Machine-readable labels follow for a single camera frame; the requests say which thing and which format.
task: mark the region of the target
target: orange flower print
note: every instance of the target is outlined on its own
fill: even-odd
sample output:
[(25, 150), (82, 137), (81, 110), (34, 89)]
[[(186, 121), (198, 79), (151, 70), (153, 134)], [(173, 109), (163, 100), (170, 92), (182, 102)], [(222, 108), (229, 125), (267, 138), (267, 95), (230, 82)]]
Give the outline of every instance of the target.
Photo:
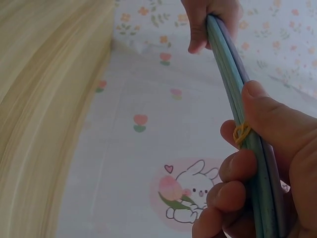
[(276, 71), (276, 73), (277, 73), (277, 74), (279, 74), (279, 75), (281, 75), (281, 74), (282, 74), (282, 70), (281, 70), (281, 68), (276, 68), (276, 69), (275, 69), (275, 71)]
[(129, 21), (130, 21), (130, 18), (131, 18), (131, 15), (130, 15), (130, 14), (128, 14), (128, 13), (123, 13), (120, 20), (123, 21), (123, 22), (129, 22)]
[(248, 50), (249, 47), (250, 45), (247, 42), (243, 43), (241, 46), (241, 48), (244, 49), (245, 51)]
[(242, 22), (239, 23), (239, 28), (242, 29), (242, 30), (247, 29), (248, 26), (249, 26), (249, 24), (246, 21), (242, 21)]
[(263, 28), (264, 29), (269, 29), (269, 22), (268, 21), (263, 23)]
[(311, 0), (306, 1), (306, 7), (307, 8), (311, 8), (312, 7), (312, 1)]
[(145, 7), (141, 7), (138, 10), (138, 13), (141, 14), (142, 16), (146, 16), (149, 13), (149, 10), (147, 8), (145, 8)]
[(161, 36), (161, 37), (159, 38), (159, 42), (160, 42), (161, 44), (167, 43), (167, 42), (168, 42), (167, 36)]
[(281, 0), (274, 0), (273, 5), (277, 8), (281, 7)]
[(279, 47), (280, 47), (280, 42), (279, 41), (274, 41), (273, 42), (273, 48), (279, 49)]
[(293, 14), (294, 16), (298, 16), (298, 15), (299, 15), (299, 12), (298, 12), (297, 9), (293, 9), (293, 10), (292, 10), (292, 14)]
[(315, 47), (314, 46), (312, 46), (312, 47), (310, 47), (309, 49), (308, 49), (308, 53), (309, 54), (313, 54), (313, 53), (315, 53)]
[(188, 22), (188, 16), (186, 14), (179, 14), (177, 17), (179, 22)]
[(313, 67), (317, 67), (317, 59), (312, 62)]

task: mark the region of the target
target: pink heart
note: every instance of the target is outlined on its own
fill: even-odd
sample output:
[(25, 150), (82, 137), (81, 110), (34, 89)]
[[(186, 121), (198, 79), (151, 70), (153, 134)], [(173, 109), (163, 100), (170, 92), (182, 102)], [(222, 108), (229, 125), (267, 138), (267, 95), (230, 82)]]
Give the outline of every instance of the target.
[(174, 169), (173, 165), (164, 165), (164, 168), (169, 174), (171, 174)]
[(176, 89), (176, 88), (172, 88), (170, 90), (171, 94), (175, 95), (175, 96), (182, 96), (182, 90), (180, 89)]

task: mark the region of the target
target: fingernail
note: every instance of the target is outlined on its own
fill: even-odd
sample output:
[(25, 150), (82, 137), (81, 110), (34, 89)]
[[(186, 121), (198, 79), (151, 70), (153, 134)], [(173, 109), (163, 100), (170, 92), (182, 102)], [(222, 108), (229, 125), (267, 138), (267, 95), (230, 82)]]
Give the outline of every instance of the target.
[(253, 98), (269, 97), (269, 95), (259, 82), (250, 81), (246, 86), (249, 95)]
[(229, 168), (228, 168), (229, 173), (232, 171), (232, 164), (233, 164), (234, 158), (235, 158), (235, 156), (229, 162)]
[(219, 191), (216, 195), (216, 198), (215, 198), (216, 200), (220, 198), (222, 189), (223, 189), (223, 187), (221, 187), (221, 189), (219, 189)]

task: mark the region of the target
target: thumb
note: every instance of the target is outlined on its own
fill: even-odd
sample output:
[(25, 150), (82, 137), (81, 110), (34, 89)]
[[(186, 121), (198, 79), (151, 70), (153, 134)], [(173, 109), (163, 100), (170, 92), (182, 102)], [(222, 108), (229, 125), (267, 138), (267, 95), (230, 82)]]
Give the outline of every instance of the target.
[(246, 121), (283, 156), (303, 237), (317, 235), (317, 119), (270, 98), (262, 86), (245, 85)]
[(248, 82), (242, 90), (246, 121), (287, 161), (317, 138), (317, 119), (272, 99), (262, 86)]
[(190, 24), (190, 44), (188, 52), (195, 54), (207, 45), (206, 3), (205, 1), (183, 0)]

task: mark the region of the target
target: pink tulip print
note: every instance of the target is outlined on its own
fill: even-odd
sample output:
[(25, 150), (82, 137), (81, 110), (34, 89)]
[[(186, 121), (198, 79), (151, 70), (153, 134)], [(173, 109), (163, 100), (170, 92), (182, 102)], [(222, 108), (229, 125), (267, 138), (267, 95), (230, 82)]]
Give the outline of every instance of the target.
[(145, 124), (148, 122), (148, 116), (147, 115), (138, 114), (138, 115), (135, 115), (133, 117), (133, 121), (136, 124), (136, 125), (133, 126), (134, 130), (136, 132), (141, 133), (141, 132), (145, 131), (145, 129), (146, 129)]
[(172, 98), (175, 100), (181, 100), (182, 99), (182, 90), (180, 89), (176, 89), (176, 88), (172, 88), (170, 90), (171, 94), (172, 94)]
[(100, 81), (98, 84), (98, 87), (96, 89), (96, 93), (103, 92), (105, 90), (106, 85), (107, 85), (107, 81), (105, 81), (105, 80)]
[(161, 61), (160, 64), (169, 66), (170, 65), (170, 59), (172, 58), (172, 55), (169, 53), (160, 53), (159, 55)]
[(177, 201), (183, 196), (181, 185), (172, 176), (165, 176), (159, 181), (158, 191), (168, 201)]

